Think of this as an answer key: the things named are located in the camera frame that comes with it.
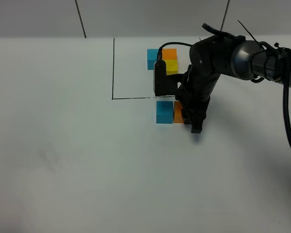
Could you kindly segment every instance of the orange cube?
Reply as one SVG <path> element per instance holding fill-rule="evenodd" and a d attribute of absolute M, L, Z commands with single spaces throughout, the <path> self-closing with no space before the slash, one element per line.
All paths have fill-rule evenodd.
<path fill-rule="evenodd" d="M 163 60 L 176 60 L 177 59 L 177 49 L 163 49 Z"/>
<path fill-rule="evenodd" d="M 182 118 L 183 106 L 179 101 L 175 101 L 174 106 L 174 123 L 184 123 Z"/>

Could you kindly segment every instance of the yellow block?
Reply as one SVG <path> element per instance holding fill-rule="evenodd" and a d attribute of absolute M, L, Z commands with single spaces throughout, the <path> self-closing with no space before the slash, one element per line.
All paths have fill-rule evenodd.
<path fill-rule="evenodd" d="M 167 75 L 178 74 L 178 61 L 177 60 L 165 60 Z"/>

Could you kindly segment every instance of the cube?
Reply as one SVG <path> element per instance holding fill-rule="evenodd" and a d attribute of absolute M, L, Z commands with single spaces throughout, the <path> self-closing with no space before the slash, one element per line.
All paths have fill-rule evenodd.
<path fill-rule="evenodd" d="M 156 63 L 158 49 L 147 50 L 147 69 L 154 70 L 154 63 Z"/>
<path fill-rule="evenodd" d="M 174 119 L 174 108 L 172 101 L 156 102 L 156 123 L 172 124 Z"/>
<path fill-rule="evenodd" d="M 174 123 L 184 123 L 182 117 L 183 106 L 179 101 L 175 101 L 174 107 Z"/>
<path fill-rule="evenodd" d="M 163 49 L 163 60 L 176 60 L 177 59 L 177 49 Z"/>
<path fill-rule="evenodd" d="M 165 60 L 166 62 L 166 74 L 178 74 L 178 61 L 177 60 Z"/>

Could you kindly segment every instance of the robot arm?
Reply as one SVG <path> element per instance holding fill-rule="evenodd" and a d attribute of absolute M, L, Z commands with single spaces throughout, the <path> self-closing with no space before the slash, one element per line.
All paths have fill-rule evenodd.
<path fill-rule="evenodd" d="M 186 73 L 167 76 L 160 54 L 154 68 L 155 96 L 175 95 L 183 106 L 184 123 L 192 125 L 192 133 L 202 131 L 210 95 L 221 74 L 253 81 L 259 76 L 283 84 L 287 57 L 283 50 L 266 42 L 246 40 L 207 24 L 203 28 L 214 36 L 191 46 L 192 64 Z"/>

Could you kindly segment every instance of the blue cube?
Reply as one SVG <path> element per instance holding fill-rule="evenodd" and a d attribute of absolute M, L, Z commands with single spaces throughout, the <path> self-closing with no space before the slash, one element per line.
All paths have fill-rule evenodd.
<path fill-rule="evenodd" d="M 172 124 L 174 120 L 174 106 L 172 101 L 156 102 L 156 123 Z"/>
<path fill-rule="evenodd" d="M 158 49 L 147 50 L 147 69 L 154 70 L 154 63 L 156 63 Z"/>

